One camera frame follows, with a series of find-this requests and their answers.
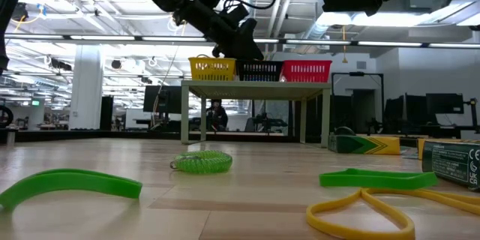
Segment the black ceiling-mounted box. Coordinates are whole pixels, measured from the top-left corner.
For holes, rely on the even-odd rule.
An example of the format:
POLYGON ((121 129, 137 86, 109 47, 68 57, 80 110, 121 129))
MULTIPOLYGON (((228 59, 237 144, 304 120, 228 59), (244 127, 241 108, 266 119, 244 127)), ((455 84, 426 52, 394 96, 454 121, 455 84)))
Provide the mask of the black ceiling-mounted box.
POLYGON ((29 18, 29 13, 26 9, 26 3, 19 2, 13 10, 11 19, 14 21, 22 22, 29 18))

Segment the black monitor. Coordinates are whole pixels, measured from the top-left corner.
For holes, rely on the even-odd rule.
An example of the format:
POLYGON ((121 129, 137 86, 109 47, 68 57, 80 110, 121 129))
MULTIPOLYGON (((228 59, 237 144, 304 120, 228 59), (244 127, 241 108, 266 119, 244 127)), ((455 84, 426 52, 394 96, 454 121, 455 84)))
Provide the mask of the black monitor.
POLYGON ((462 94, 426 94, 429 114, 464 114, 462 94))
POLYGON ((171 85, 147 85, 143 111, 180 114, 182 112, 182 88, 171 85))
POLYGON ((406 95, 406 118, 413 125, 424 125, 428 121, 425 96, 406 95))

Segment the yellow hanging tag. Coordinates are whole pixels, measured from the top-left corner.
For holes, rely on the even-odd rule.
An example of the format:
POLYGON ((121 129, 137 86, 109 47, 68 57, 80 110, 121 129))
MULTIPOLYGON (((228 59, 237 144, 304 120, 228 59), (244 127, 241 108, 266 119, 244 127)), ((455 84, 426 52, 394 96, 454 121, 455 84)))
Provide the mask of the yellow hanging tag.
MULTIPOLYGON (((345 25, 342 26, 342 40, 343 41, 346 41, 346 29, 345 29, 345 25)), ((347 64, 348 63, 348 60, 347 60, 347 45, 343 45, 343 60, 342 60, 342 63, 344 64, 347 64)))

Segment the green rubber band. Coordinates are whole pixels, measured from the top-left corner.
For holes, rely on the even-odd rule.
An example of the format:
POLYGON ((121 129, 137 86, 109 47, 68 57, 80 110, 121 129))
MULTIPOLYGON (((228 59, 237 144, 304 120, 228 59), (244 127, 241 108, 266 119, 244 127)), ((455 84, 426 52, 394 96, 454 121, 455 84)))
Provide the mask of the green rubber band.
POLYGON ((117 197, 138 199, 143 184, 139 181, 84 169, 49 169, 19 180, 0 193, 0 206, 13 211, 22 202, 54 191, 92 191, 117 197))
POLYGON ((434 172, 389 172, 349 168, 319 175, 323 187, 360 187, 417 190, 438 184, 434 172))

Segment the pale green riser shelf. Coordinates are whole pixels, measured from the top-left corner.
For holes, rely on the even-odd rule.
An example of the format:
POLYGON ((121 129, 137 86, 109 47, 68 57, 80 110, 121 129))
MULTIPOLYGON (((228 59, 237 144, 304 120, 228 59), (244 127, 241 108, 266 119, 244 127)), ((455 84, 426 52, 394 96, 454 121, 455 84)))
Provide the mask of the pale green riser shelf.
POLYGON ((204 81, 183 80, 181 82, 181 131, 182 144, 189 143, 189 94, 201 99, 201 107, 208 99, 299 101, 301 103, 301 143, 306 143, 307 102, 322 96, 323 148, 329 145, 330 95, 332 85, 327 82, 263 82, 263 81, 204 81))

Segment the yellow plastic basket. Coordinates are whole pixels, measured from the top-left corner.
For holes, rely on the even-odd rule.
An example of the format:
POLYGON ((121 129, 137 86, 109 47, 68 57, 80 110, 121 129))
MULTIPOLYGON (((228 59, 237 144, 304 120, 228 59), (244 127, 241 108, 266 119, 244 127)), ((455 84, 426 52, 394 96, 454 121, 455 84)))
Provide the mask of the yellow plastic basket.
POLYGON ((192 80, 233 81, 236 75, 234 58, 189 58, 192 80))

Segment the person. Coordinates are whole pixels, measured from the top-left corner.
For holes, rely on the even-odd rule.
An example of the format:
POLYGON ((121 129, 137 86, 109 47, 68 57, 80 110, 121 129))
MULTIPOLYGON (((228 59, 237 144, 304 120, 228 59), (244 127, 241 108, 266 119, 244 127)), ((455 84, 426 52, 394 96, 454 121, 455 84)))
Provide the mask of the person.
POLYGON ((222 106, 221 99, 211 99, 211 105, 206 110, 207 129, 209 131, 225 131, 228 115, 222 106))

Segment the green coil wristband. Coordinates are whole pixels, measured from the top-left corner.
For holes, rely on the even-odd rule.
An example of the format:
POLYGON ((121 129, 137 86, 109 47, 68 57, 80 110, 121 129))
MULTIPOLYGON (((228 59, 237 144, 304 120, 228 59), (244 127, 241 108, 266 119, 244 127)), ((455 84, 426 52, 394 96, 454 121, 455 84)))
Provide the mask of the green coil wristband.
POLYGON ((212 174, 225 173, 232 164, 232 156, 222 151, 189 151, 176 156, 169 166, 184 173, 212 174))

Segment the red plastic basket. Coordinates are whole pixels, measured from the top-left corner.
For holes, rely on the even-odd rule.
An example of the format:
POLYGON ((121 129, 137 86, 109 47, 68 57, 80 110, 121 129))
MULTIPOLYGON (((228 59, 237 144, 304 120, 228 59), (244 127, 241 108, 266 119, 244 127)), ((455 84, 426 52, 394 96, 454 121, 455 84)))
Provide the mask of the red plastic basket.
POLYGON ((330 60, 285 60, 280 78, 287 82, 327 83, 330 60))

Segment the black plastic basket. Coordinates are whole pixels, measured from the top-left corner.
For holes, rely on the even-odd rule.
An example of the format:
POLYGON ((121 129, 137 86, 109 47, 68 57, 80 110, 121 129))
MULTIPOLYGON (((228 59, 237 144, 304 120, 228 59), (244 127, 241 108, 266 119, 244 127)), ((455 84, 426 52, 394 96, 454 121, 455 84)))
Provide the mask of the black plastic basket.
POLYGON ((240 81, 277 82, 280 79, 282 61, 236 60, 235 68, 240 81))

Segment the yellow rubber band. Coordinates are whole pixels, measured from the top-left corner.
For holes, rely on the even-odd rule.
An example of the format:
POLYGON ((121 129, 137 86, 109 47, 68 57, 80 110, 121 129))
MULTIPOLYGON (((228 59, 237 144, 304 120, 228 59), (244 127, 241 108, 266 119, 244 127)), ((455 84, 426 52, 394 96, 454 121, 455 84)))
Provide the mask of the yellow rubber band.
POLYGON ((415 224, 412 219, 395 207, 377 199, 376 194, 400 194, 431 200, 444 206, 460 209, 480 216, 480 197, 464 196, 455 193, 444 193, 435 190, 389 190, 379 188, 360 188, 355 193, 341 199, 309 205, 306 210, 306 221, 315 230, 344 240, 415 240, 415 224), (362 199, 373 206, 378 212, 389 216, 400 225, 395 232, 375 232, 364 229, 354 229, 347 226, 331 223, 317 217, 320 212, 341 209, 356 200, 362 199))

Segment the long ceiling light rail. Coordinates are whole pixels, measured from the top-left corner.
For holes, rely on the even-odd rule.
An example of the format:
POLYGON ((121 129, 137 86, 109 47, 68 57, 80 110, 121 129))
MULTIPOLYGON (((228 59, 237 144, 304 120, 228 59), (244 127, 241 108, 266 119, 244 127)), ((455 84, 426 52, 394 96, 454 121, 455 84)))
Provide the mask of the long ceiling light rail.
MULTIPOLYGON (((49 41, 49 42, 101 42, 107 44, 134 44, 134 43, 205 43, 211 44, 204 37, 187 36, 129 36, 129 35, 62 35, 62 34, 14 34, 4 35, 7 40, 49 41)), ((339 46, 339 47, 407 47, 427 49, 451 50, 480 50, 480 43, 420 43, 394 42, 369 40, 303 40, 285 38, 254 38, 257 44, 272 45, 312 45, 312 46, 339 46)))

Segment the white square column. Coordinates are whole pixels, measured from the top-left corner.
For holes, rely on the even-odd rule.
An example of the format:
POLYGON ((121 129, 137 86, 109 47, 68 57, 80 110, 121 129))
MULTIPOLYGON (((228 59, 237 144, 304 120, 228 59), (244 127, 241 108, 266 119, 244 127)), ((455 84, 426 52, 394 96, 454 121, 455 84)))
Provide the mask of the white square column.
POLYGON ((100 127, 103 71, 99 51, 78 51, 73 69, 70 102, 71 130, 100 127))

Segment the black metal door frame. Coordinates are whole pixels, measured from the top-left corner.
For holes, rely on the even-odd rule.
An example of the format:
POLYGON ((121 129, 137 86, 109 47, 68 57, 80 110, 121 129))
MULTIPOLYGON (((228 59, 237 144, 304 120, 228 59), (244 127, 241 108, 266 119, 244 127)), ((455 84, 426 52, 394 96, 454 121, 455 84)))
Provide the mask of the black metal door frame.
POLYGON ((331 82, 331 126, 349 128, 354 134, 378 134, 384 119, 384 76, 361 71, 334 72, 331 82))

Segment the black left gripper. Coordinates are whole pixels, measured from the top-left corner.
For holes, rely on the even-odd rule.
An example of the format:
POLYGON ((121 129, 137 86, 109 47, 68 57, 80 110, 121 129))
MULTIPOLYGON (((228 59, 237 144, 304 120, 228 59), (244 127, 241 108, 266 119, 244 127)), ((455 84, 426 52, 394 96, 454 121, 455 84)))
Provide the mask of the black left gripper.
POLYGON ((216 43, 212 55, 219 58, 223 54, 226 58, 243 60, 263 60, 264 55, 254 42, 255 19, 247 19, 248 15, 243 6, 234 7, 231 11, 215 12, 199 0, 187 1, 173 12, 177 21, 185 21, 203 35, 216 43))

